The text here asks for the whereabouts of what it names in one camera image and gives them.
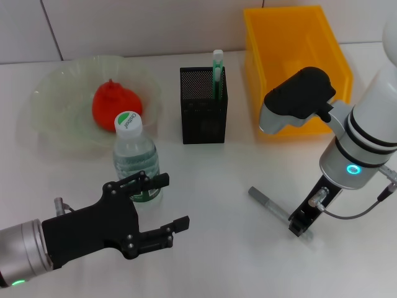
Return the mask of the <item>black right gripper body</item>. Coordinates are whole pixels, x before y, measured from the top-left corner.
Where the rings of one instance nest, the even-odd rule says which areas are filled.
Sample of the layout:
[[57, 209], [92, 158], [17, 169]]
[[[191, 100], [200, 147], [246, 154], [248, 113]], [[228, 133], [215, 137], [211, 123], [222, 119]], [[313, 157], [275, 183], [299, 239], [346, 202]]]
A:
[[327, 207], [342, 189], [321, 176], [306, 199], [291, 214], [291, 228], [309, 228], [321, 215], [318, 207]]

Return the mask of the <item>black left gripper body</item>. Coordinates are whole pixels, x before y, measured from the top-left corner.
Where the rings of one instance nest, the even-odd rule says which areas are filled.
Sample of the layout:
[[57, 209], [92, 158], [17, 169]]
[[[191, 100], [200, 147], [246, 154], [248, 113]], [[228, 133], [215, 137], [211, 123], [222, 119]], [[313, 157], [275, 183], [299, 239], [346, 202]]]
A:
[[128, 260], [138, 256], [138, 215], [130, 200], [138, 186], [112, 182], [102, 190], [95, 204], [42, 222], [54, 269], [105, 248], [118, 250]]

